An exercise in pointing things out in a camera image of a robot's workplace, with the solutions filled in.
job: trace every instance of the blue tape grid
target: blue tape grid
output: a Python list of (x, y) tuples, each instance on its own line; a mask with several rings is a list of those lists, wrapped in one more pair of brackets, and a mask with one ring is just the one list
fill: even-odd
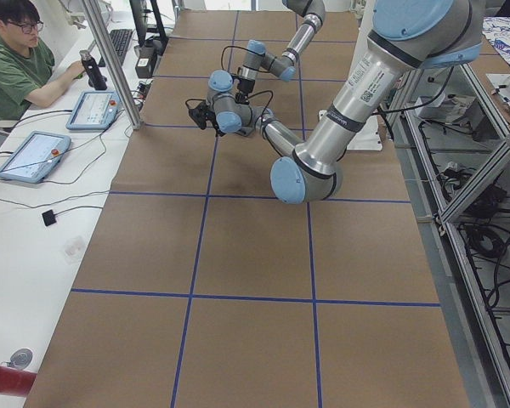
[[(232, 38), (232, 45), (236, 41), (243, 41), (236, 39), (236, 30), (238, 26), (238, 18), (240, 12), (236, 12), (235, 17), (235, 27), (234, 34)], [(295, 15), (295, 26), (298, 29), (298, 19)], [(192, 41), (228, 41), (222, 38), (204, 38), (204, 39), (189, 39)], [(267, 42), (288, 42), (288, 40), (266, 40)], [(348, 41), (317, 41), (314, 40), (314, 43), (355, 43)], [(229, 56), (229, 65), (228, 71), (230, 71), (230, 64), (232, 60), (232, 53)], [(298, 79), (293, 79), (292, 82), (298, 82), (299, 86), (299, 96), (300, 96), (300, 109), (301, 109), (301, 117), (302, 117), (302, 128), (301, 129), (292, 129), (302, 131), (303, 138), (306, 138), (306, 132), (311, 131), (313, 129), (307, 129), (305, 127), (304, 122), (304, 105), (303, 105), (303, 82), (345, 82), (344, 80), (320, 80), (320, 79), (302, 79), (302, 68), (301, 64), (298, 64)], [(162, 78), (187, 78), (187, 79), (208, 79), (208, 76), (155, 76)], [(198, 128), (196, 126), (170, 126), (170, 125), (157, 125), (146, 123), (145, 126), (153, 127), (153, 128)], [(309, 235), (309, 261), (310, 261), (310, 274), (311, 274), (311, 289), (312, 296), (311, 298), (289, 298), (289, 297), (248, 297), (248, 296), (225, 296), (225, 295), (211, 295), (211, 294), (195, 294), (195, 283), (196, 283), (196, 273), (198, 270), (198, 262), (201, 252), (201, 242), (202, 237), (204, 235), (204, 227), (206, 224), (206, 216), (207, 216), (207, 206), (208, 202), (211, 198), (234, 198), (234, 199), (257, 199), (257, 200), (276, 200), (273, 196), (256, 196), (256, 195), (212, 195), (210, 194), (212, 180), (213, 180), (213, 168), (215, 164), (215, 159), (218, 151), (218, 141), (215, 140), (213, 153), (212, 153), (212, 164), (210, 166), (210, 175), (207, 183), (206, 194), (179, 194), (179, 193), (164, 193), (164, 192), (137, 192), (137, 191), (111, 191), (112, 195), (131, 195), (131, 196), (183, 196), (183, 197), (199, 197), (204, 198), (204, 209), (202, 214), (202, 221), (200, 227), (200, 233), (198, 237), (198, 243), (196, 248), (195, 255), (195, 264), (193, 266), (193, 273), (191, 277), (190, 290), (189, 293), (172, 293), (172, 292), (136, 292), (136, 291), (114, 291), (114, 290), (102, 290), (102, 289), (84, 289), (84, 288), (72, 288), (72, 292), (76, 293), (87, 293), (87, 294), (105, 294), (105, 295), (118, 295), (118, 296), (137, 296), (137, 297), (160, 297), (160, 298), (184, 298), (187, 299), (187, 309), (185, 312), (184, 318), (184, 328), (183, 334), (181, 338), (181, 345), (178, 354), (178, 364), (176, 366), (176, 374), (174, 378), (173, 385), (173, 394), (170, 401), (170, 408), (175, 408), (176, 398), (179, 388), (179, 381), (181, 375), (181, 366), (184, 356), (184, 347), (186, 338), (188, 335), (189, 328), (189, 320), (190, 320), (190, 310), (193, 299), (213, 299), (213, 300), (235, 300), (235, 301), (257, 301), (257, 302), (277, 302), (277, 303), (311, 303), (312, 304), (312, 312), (313, 312), (313, 320), (314, 320), (314, 354), (315, 354), (315, 371), (317, 378), (317, 394), (318, 394), (318, 408), (323, 408), (323, 394), (322, 394), (322, 384), (321, 384), (321, 369), (320, 369), (320, 342), (319, 342), (319, 324), (317, 318), (317, 307), (320, 304), (350, 304), (350, 305), (365, 305), (365, 306), (380, 306), (380, 307), (405, 307), (405, 308), (440, 308), (439, 303), (419, 303), (419, 302), (378, 302), (378, 301), (363, 301), (363, 300), (340, 300), (340, 299), (318, 299), (317, 298), (317, 288), (315, 285), (315, 262), (314, 262), (314, 251), (313, 251), (313, 239), (312, 239), (312, 222), (311, 222), (311, 211), (310, 204), (306, 204), (306, 212), (307, 212), (307, 220), (308, 220), (308, 235)], [(393, 204), (410, 204), (410, 201), (402, 201), (402, 200), (378, 200), (378, 199), (342, 199), (342, 198), (331, 198), (327, 199), (328, 201), (341, 201), (341, 202), (375, 202), (375, 203), (393, 203)]]

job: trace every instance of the tablet screen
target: tablet screen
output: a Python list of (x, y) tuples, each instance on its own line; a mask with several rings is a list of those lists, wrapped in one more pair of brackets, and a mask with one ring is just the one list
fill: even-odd
[(78, 106), (73, 125), (99, 125), (110, 105), (111, 93), (86, 93)]
[(40, 167), (47, 164), (51, 150), (55, 149), (61, 140), (62, 138), (58, 136), (34, 133), (1, 173), (28, 179), (34, 177)]

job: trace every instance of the green t-shirt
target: green t-shirt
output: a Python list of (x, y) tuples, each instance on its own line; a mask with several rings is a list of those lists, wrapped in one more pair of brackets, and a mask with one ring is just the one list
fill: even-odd
[(0, 38), (0, 120), (17, 120), (31, 103), (25, 96), (45, 85), (53, 72), (54, 56), (39, 40), (28, 58), (17, 54)]

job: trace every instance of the black hair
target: black hair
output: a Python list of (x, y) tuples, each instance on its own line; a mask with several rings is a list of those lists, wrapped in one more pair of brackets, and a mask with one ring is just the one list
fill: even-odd
[(0, 0), (0, 20), (21, 22), (23, 19), (40, 20), (40, 14), (30, 0)]

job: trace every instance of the keyboard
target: keyboard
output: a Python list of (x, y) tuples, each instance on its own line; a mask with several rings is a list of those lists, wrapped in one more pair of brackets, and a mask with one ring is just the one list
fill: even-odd
[[(113, 48), (116, 50), (117, 57), (119, 58), (119, 62), (125, 62), (125, 57), (127, 56), (128, 44), (130, 44), (130, 40), (133, 37), (133, 30), (128, 28), (121, 28), (117, 30), (110, 31), (111, 42), (113, 43)], [(105, 61), (103, 58), (100, 58), (99, 66), (105, 66)]]

